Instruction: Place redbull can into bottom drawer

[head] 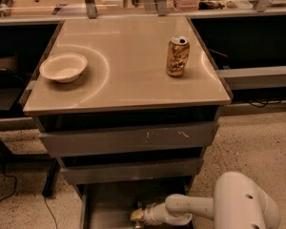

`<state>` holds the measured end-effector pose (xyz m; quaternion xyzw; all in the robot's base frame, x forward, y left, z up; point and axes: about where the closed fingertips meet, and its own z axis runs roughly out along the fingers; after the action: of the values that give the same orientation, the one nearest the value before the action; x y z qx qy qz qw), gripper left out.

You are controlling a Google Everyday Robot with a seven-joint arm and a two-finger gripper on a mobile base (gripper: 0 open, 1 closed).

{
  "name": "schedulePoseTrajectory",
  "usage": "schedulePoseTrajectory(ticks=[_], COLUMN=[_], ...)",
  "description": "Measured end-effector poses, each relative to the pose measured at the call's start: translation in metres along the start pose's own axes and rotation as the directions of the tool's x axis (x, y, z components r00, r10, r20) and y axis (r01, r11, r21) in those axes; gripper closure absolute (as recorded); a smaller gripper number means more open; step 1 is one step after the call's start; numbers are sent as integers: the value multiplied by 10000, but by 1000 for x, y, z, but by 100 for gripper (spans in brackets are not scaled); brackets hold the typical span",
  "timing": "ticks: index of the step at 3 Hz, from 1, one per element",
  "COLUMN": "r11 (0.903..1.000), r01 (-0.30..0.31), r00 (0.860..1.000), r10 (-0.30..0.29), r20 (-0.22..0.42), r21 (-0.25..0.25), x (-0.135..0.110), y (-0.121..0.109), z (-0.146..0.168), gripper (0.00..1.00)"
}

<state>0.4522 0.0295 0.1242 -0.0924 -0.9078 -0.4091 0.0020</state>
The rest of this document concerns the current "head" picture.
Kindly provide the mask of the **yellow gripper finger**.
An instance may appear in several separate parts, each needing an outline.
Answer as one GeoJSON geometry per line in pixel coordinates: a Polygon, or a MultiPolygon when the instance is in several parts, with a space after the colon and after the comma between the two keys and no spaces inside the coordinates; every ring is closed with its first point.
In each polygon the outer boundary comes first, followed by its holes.
{"type": "Polygon", "coordinates": [[[131,221],[143,221],[144,210],[142,208],[136,209],[131,213],[131,221]]]}

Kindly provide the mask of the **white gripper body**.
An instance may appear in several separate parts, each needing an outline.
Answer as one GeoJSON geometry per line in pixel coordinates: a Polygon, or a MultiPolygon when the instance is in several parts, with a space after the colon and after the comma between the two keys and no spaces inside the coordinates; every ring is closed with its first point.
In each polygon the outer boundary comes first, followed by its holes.
{"type": "Polygon", "coordinates": [[[160,225],[165,221],[165,209],[164,203],[150,204],[144,210],[144,221],[148,225],[160,225]]]}

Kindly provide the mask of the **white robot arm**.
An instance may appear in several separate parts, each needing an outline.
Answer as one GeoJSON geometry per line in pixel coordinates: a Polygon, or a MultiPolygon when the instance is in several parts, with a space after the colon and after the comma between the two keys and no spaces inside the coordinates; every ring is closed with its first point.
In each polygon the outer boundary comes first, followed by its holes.
{"type": "Polygon", "coordinates": [[[130,221],[139,225],[183,226],[193,215],[211,219],[214,229],[278,229],[281,221],[276,202],[239,172],[221,175],[212,198],[172,194],[163,203],[134,210],[130,221]]]}

